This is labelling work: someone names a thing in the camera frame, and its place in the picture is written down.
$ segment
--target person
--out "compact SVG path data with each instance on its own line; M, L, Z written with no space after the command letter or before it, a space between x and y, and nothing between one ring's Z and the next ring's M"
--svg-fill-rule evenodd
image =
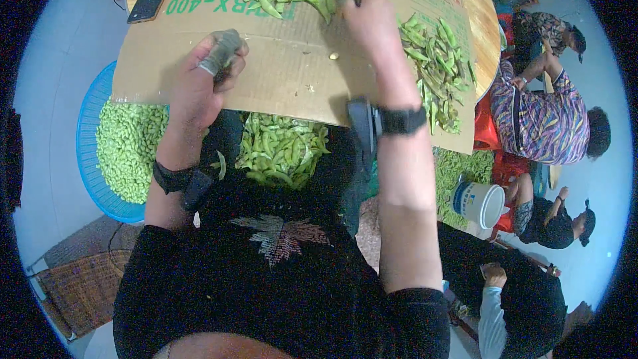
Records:
M379 104L421 108L389 0L340 6L376 68ZM156 156L168 170L200 163L203 132L215 128L225 94L249 61L244 42L231 75L216 85L196 67L215 44L203 39L176 77ZM446 358L429 135L425 125L379 138L379 276L339 225L331 188L288 192L228 170L194 229L183 194L164 193L154 178L146 225L114 305L119 357Z
M478 317L482 359L536 359L591 319L567 315L559 278L517 249L505 250L438 223L443 278Z
M514 233L523 243L539 244L553 249L569 247L580 240L583 247L596 226L596 214L585 201L585 211L574 220L565 209L569 188L563 187L554 202L543 197L534 197L529 173L523 173L507 188L505 205L514 207Z
M530 92L527 83L547 72L554 93ZM501 60L490 88L492 118L503 150L547 165L602 156L611 143L607 113L587 110L567 71L551 52L538 55L519 75Z
M566 48L578 53L578 61L583 62L587 42L583 33L575 25L561 20L547 12L527 12L520 10L514 14L514 70L522 70L540 53L540 43L545 40L552 48L554 56L560 57Z

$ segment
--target white plastic bucket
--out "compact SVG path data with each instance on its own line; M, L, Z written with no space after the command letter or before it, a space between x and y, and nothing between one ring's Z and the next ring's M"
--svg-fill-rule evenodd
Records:
M499 185L483 185L472 181L460 182L452 191L452 210L467 220L473 220L483 229L491 229L505 207L505 191Z

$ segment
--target pile of soybean pods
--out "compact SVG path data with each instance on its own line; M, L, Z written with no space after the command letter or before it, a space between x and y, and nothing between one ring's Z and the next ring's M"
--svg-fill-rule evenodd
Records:
M95 133L97 166L124 201L146 202L157 146L167 124L166 106L112 104L109 98L102 107Z

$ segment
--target bucket label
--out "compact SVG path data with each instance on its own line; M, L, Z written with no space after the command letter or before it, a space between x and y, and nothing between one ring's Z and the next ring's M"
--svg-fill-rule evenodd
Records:
M470 181L462 181L454 192L454 200L452 201L452 209L459 215L465 213L465 206L468 203L468 196L465 193L467 187L471 185Z

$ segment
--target round wooden table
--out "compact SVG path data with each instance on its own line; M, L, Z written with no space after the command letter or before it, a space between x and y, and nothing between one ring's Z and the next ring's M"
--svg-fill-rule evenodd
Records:
M126 0L130 12L137 0ZM470 17L477 62L474 72L477 77L476 99L480 99L490 88L496 75L501 56L501 40L498 18L492 0L463 0Z

